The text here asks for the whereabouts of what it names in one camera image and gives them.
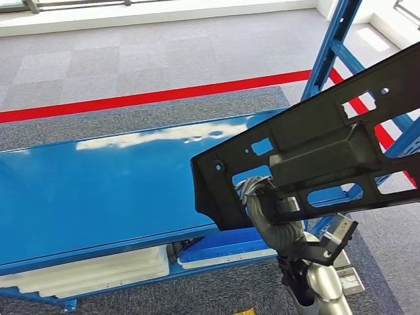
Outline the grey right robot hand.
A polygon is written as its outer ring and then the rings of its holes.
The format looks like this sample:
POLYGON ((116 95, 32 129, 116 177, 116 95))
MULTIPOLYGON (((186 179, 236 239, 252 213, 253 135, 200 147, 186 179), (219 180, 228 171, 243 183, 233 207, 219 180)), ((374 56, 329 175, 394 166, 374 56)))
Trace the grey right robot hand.
POLYGON ((269 242, 274 235, 271 231, 276 210, 274 188, 271 175, 249 177, 235 187, 248 217, 265 242, 269 242))

